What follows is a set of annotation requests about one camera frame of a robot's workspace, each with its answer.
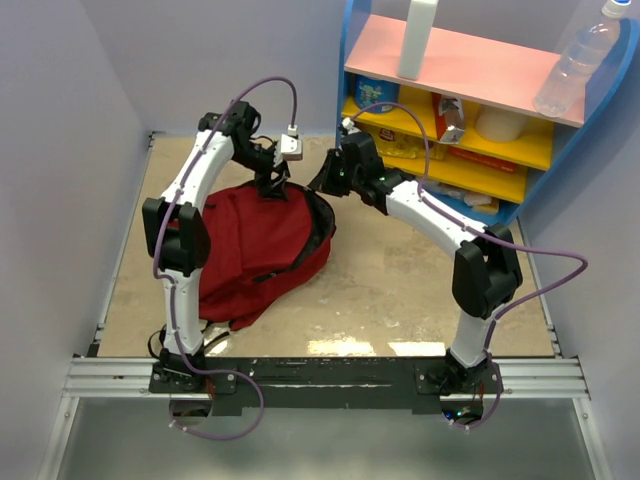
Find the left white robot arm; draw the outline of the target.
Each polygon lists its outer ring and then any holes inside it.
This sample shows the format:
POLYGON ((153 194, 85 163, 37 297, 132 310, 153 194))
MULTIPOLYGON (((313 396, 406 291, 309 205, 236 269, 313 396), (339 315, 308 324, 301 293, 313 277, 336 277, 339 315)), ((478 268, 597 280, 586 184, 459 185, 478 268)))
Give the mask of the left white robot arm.
POLYGON ((253 138, 260 122, 259 112, 246 101, 233 102, 222 113, 206 113, 176 178, 160 197, 143 203, 146 246, 166 311, 162 349, 152 369, 154 385, 196 392, 208 377, 199 317, 200 278, 211 252, 204 207, 223 168, 231 161, 244 166, 267 194, 281 198, 289 178, 287 162, 302 154, 294 120, 269 147, 253 138))

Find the red backpack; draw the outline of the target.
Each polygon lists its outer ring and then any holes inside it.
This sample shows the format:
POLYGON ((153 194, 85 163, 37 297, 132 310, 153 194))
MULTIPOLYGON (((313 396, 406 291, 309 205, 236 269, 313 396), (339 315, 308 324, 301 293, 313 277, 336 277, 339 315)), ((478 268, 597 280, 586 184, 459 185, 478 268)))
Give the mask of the red backpack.
POLYGON ((252 325, 324 267, 335 232, 331 205, 294 183, 280 199, 245 183, 209 195, 201 208, 148 198, 142 214, 165 289, 164 346, 175 354, 201 348, 202 320, 233 331, 252 325))

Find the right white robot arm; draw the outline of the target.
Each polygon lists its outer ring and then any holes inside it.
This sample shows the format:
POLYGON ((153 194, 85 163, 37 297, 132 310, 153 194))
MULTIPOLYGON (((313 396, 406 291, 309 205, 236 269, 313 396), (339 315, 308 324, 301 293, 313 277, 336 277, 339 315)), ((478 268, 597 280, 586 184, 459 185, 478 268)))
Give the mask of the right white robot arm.
POLYGON ((497 310, 508 304, 523 277, 513 237, 502 224, 486 226, 459 214, 424 191, 416 178, 383 164, 374 140, 363 132, 345 136, 327 151, 309 187, 336 197, 357 194, 382 214, 423 234, 453 259, 452 295, 460 308, 454 341, 433 380, 459 393, 481 380, 489 333, 497 310))

